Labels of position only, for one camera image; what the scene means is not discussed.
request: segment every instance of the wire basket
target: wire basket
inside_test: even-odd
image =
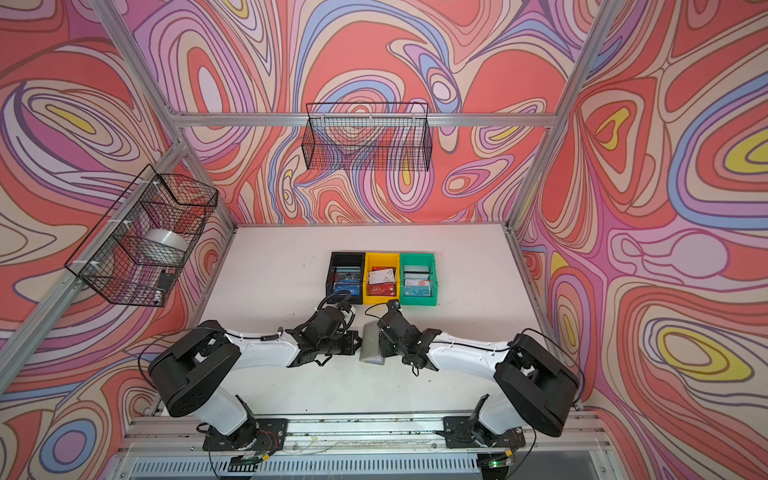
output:
[[[301,148],[307,170],[429,171],[429,105],[312,103],[306,105]]]
[[[73,253],[66,267],[109,303],[164,306],[218,195],[214,187],[184,175],[155,173],[96,252],[75,262]],[[78,271],[76,263],[82,264]]]

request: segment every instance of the patterned wall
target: patterned wall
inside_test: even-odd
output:
[[[631,478],[766,478],[768,4],[628,4],[518,238]]]
[[[312,101],[427,101],[437,112],[552,112],[593,2],[344,0],[128,4],[172,107],[301,112]],[[306,172],[300,128],[191,128],[238,223],[505,220],[542,129],[435,129],[432,171]]]
[[[169,145],[88,4],[0,4],[2,342]],[[99,475],[154,396],[137,352],[187,325],[224,237],[214,217],[163,309],[111,306],[82,292],[0,397],[1,479]]]

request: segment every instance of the white table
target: white table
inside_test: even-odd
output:
[[[273,333],[309,319],[325,296],[333,251],[433,252],[438,306],[403,306],[424,330],[487,341],[538,329],[525,285],[496,224],[355,227],[244,227],[237,230],[202,320],[242,333]],[[362,306],[354,329],[375,319]],[[381,315],[378,306],[371,313]],[[230,372],[222,383],[259,414],[439,412],[472,409],[492,382],[459,372],[421,370],[399,357],[384,366],[335,356],[323,368],[258,367]]]

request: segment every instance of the green storage bin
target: green storage bin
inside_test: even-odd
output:
[[[432,296],[407,296],[403,295],[406,279],[400,275],[400,304],[401,305],[437,305],[437,269],[435,268],[435,255],[433,253],[401,253],[400,268],[405,272],[406,265],[427,266],[429,268],[429,285]]]

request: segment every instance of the robotic arm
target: robotic arm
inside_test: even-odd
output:
[[[333,355],[354,355],[357,332],[349,330],[354,308],[349,296],[325,306],[295,329],[272,335],[227,332],[208,320],[161,353],[148,372],[171,416],[194,415],[226,437],[235,449],[248,449],[259,424],[247,405],[220,386],[230,370],[251,366],[320,366]],[[518,334],[511,342],[459,339],[437,329],[423,332],[390,300],[378,321],[384,356],[400,355],[414,373],[420,369],[458,370],[499,384],[503,395],[480,399],[472,422],[472,439],[482,445],[510,429],[530,425],[546,435],[562,433],[578,381],[539,343]],[[326,356],[323,362],[318,355]]]

